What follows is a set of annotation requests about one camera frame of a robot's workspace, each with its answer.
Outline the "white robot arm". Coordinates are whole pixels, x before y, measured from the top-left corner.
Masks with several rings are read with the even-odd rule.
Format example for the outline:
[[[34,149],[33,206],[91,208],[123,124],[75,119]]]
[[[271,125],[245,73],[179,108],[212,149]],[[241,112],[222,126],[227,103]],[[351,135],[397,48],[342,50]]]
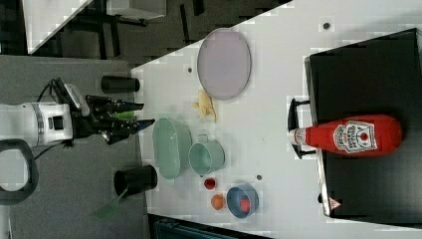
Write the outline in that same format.
[[[56,143],[72,146],[76,139],[98,134],[112,145],[155,123],[154,119],[115,116],[141,111],[143,104],[98,96],[85,96],[85,102],[79,108],[72,101],[1,105],[1,139],[22,139],[30,147]]]

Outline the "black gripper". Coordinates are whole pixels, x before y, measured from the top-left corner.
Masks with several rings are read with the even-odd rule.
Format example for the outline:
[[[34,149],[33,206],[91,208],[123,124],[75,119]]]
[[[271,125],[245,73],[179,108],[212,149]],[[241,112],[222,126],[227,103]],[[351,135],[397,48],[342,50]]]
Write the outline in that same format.
[[[112,113],[141,111],[144,104],[114,102],[111,98],[83,97],[81,108],[72,109],[73,139],[86,138],[101,134],[108,145],[127,139],[130,135],[152,126],[154,119],[113,120]]]

